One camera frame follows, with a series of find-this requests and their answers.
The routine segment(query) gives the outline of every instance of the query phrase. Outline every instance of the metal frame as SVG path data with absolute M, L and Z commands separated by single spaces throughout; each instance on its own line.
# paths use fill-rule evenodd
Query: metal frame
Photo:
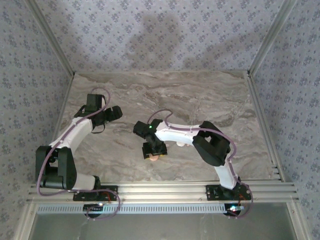
M 255 55 L 251 66 L 249 68 L 250 76 L 254 76 L 260 67 L 261 63 L 265 59 L 270 47 L 274 43 L 278 33 L 280 32 L 283 25 L 286 23 L 289 14 L 296 5 L 297 0 L 284 0 L 279 12 L 275 16 L 271 27 L 269 28 L 267 34 L 265 35 L 261 47 L 259 48 L 257 54 Z
M 38 214 L 83 214 L 84 204 L 38 204 Z M 117 209 L 117 203 L 105 204 L 102 210 L 91 210 L 91 214 L 112 214 Z M 125 203 L 117 214 L 225 214 L 224 203 Z
M 54 132 L 52 134 L 51 142 L 56 140 L 57 137 L 58 137 L 59 129 L 60 129 L 61 122 L 62 122 L 62 118 L 63 118 L 64 112 L 65 112 L 67 101 L 68 101 L 68 97 L 69 97 L 69 94 L 70 94 L 71 86 L 72 86 L 72 83 L 74 82 L 74 77 L 75 76 L 73 76 L 73 75 L 70 77 L 68 86 L 66 87 L 66 92 L 65 92 L 65 95 L 64 95 L 64 98 L 63 98 L 63 102 L 62 102 L 62 106 L 61 106 L 61 110 L 60 110 L 60 113 L 59 113 L 59 116 L 58 116 L 58 121 L 56 122 L 56 125 L 55 125 L 55 128 L 54 128 Z
M 269 180 L 244 180 L 253 193 L 255 203 L 286 203 L 291 221 L 298 240 L 312 239 L 310 230 L 305 221 L 295 185 L 286 182 L 281 167 L 280 158 L 275 148 L 268 128 L 267 119 L 260 101 L 257 87 L 252 77 L 246 76 L 249 93 L 257 114 L 257 120 L 265 139 L 271 162 L 275 165 L 273 171 L 278 172 L 279 179 Z M 64 98 L 62 110 L 66 106 L 72 80 Z M 54 138 L 58 134 L 62 115 L 54 132 Z M 154 206 L 154 205 L 179 205 L 179 206 L 210 206 L 212 204 L 232 203 L 232 201 L 207 201 L 206 185 L 219 184 L 218 181 L 163 181 L 163 182 L 108 182 L 105 185 L 118 185 L 118 194 L 122 199 L 122 206 Z M 55 189 L 42 188 L 44 193 L 56 192 Z M 63 193 L 53 197 L 41 197 L 37 195 L 36 186 L 32 185 L 27 197 L 27 204 L 23 209 L 22 218 L 16 230 L 15 240 L 27 240 L 32 233 L 32 226 L 37 217 L 37 212 L 43 206 L 70 206 L 74 207 L 81 202 L 74 202 L 73 195 Z
M 52 50 L 54 51 L 55 55 L 59 59 L 62 67 L 64 70 L 69 74 L 69 76 L 73 76 L 74 72 L 72 70 L 72 67 L 62 50 L 61 46 L 59 45 L 54 33 L 52 32 L 51 28 L 49 27 L 49 24 L 41 12 L 40 7 L 38 6 L 37 2 L 35 0 L 25 0 L 26 5 L 31 11 L 31 14 L 33 15 L 35 21 L 38 23 L 39 27 L 41 28 L 45 38 L 47 39 L 48 43 L 50 44 Z

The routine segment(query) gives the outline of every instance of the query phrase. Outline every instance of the marble surface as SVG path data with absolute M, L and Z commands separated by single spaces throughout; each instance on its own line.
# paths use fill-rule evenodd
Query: marble surface
M 245 179 L 273 178 L 257 117 L 248 94 L 244 72 L 120 72 L 76 74 L 63 114 L 60 133 L 86 103 L 94 87 L 111 93 L 110 105 L 119 105 L 123 117 L 108 123 L 101 134 L 89 134 L 74 154 L 80 173 L 100 176 L 103 182 L 218 180 L 192 146 L 166 142 L 168 155 L 157 161 L 143 159 L 144 140 L 133 134 L 137 121 L 146 122 L 155 111 L 169 108 L 169 122 L 195 125 L 211 121 L 234 139 L 233 165 Z M 103 90 L 95 93 L 104 94 Z M 164 118 L 166 112 L 157 118 Z

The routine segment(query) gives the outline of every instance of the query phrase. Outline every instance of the patterned wallpaper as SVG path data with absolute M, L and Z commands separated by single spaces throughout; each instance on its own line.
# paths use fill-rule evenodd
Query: patterned wallpaper
M 299 0 L 254 77 L 284 170 L 320 240 L 320 2 Z
M 37 0 L 76 72 L 248 69 L 282 0 Z
M 65 73 L 23 0 L 0 1 L 0 239 L 11 239 L 35 150 L 51 140 Z

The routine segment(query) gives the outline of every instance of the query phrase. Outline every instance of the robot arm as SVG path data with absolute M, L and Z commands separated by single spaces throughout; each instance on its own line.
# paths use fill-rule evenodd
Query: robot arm
M 76 124 L 81 118 L 94 113 L 106 104 L 105 97 L 100 94 L 88 94 L 86 105 L 74 115 L 72 123 L 55 141 L 47 146 L 40 146 L 36 150 L 35 179 L 39 177 L 40 169 L 45 157 L 62 136 Z M 122 117 L 119 106 L 108 108 L 87 119 L 84 119 L 72 129 L 64 141 L 52 153 L 47 162 L 41 178 L 40 186 L 43 188 L 64 189 L 64 190 L 92 190 L 100 184 L 99 178 L 92 175 L 78 173 L 73 154 L 77 150 L 82 140 L 91 133 L 97 126 L 105 126 L 107 122 L 117 120 Z
M 168 124 L 160 119 L 154 119 L 151 124 L 145 124 L 138 121 L 133 133 L 142 137 L 147 142 L 143 144 L 143 157 L 146 159 L 150 155 L 167 155 L 167 148 L 164 141 L 177 142 L 179 146 L 188 144 L 194 146 L 201 158 L 215 168 L 218 174 L 220 185 L 228 190 L 233 190 L 237 181 L 232 175 L 230 165 L 226 162 L 227 155 L 230 152 L 230 142 L 222 136 L 202 130 L 192 129 L 212 129 L 221 132 L 211 122 L 204 121 L 201 125 L 179 125 Z

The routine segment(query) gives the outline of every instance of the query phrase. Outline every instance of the glass panel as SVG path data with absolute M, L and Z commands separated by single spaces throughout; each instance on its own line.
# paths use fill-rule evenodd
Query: glass panel
M 287 205 L 255 204 L 242 219 L 222 214 L 38 214 L 29 240 L 295 240 Z

